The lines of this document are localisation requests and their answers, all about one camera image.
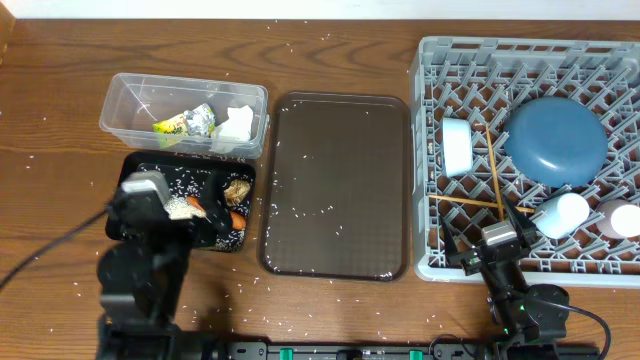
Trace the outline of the brown food scrap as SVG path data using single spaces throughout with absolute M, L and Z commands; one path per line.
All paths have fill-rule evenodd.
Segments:
M 251 184 L 242 179 L 234 179 L 224 190 L 225 201 L 228 206 L 234 207 L 241 204 L 251 190 Z

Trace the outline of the white paper napkin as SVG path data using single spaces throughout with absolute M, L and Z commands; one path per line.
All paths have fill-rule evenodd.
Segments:
M 228 119 L 218 125 L 212 133 L 211 152 L 230 153 L 242 143 L 251 140 L 253 110 L 248 105 L 240 108 L 229 107 L 227 116 Z

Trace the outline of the pink and white cup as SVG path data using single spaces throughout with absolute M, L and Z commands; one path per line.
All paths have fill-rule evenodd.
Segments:
M 638 236 L 640 208 L 625 200 L 610 200 L 599 205 L 597 212 L 603 215 L 596 226 L 600 233 L 613 239 Z

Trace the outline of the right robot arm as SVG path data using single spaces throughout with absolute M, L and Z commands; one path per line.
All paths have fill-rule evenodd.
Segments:
M 495 359 L 523 355 L 557 358 L 556 342 L 566 336 L 569 294 L 551 284 L 530 285 L 519 265 L 539 241 L 534 223 L 505 200 L 507 219 L 485 228 L 468 250 L 456 245 L 448 225 L 442 228 L 445 259 L 467 276 L 480 274 L 489 291 L 489 305 L 503 333 L 491 338 L 484 354 Z

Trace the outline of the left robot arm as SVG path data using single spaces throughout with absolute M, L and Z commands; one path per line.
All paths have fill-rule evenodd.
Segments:
M 212 172 L 199 203 L 205 217 L 173 220 L 165 209 L 170 191 L 158 171 L 134 172 L 123 181 L 107 213 L 134 237 L 99 261 L 102 285 L 99 359 L 224 359 L 226 342 L 212 333 L 183 331 L 174 322 L 197 234 L 227 233 L 230 209 Z

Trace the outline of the yellow snack packet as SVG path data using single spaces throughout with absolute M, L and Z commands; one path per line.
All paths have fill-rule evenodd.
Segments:
M 178 114 L 170 119 L 156 122 L 152 125 L 152 130 L 156 134 L 156 140 L 161 149 L 178 144 L 181 142 L 180 137 L 188 136 L 188 127 L 184 114 Z

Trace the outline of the light blue rice bowl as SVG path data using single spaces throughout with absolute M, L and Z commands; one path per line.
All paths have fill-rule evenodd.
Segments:
M 466 120 L 444 118 L 442 121 L 442 156 L 447 177 L 469 172 L 473 165 L 471 125 Z

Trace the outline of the small blue cup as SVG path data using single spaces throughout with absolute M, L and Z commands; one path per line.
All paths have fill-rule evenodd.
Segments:
M 570 235 L 590 212 L 585 198 L 576 193 L 565 193 L 539 205 L 533 222 L 537 229 L 550 239 L 561 239 Z

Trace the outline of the foil wrapper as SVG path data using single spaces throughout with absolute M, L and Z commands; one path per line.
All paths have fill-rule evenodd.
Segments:
M 215 114 L 206 103 L 193 110 L 186 110 L 183 115 L 190 136 L 209 137 L 215 129 Z

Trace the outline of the dark blue plate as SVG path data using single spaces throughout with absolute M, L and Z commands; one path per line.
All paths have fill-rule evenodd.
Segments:
M 506 121 L 504 150 L 527 178 L 550 187 L 585 186 L 605 163 L 608 142 L 599 118 L 562 97 L 541 97 Z

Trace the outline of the orange carrot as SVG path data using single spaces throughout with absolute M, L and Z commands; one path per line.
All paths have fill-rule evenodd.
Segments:
M 191 196 L 187 196 L 186 197 L 187 202 L 194 208 L 204 211 L 204 208 L 199 204 L 198 200 L 195 197 L 191 197 Z M 246 228 L 246 220 L 245 218 L 235 212 L 235 211 L 231 211 L 230 212 L 230 216 L 231 216 L 231 220 L 232 220 L 232 229 L 233 230 L 244 230 Z

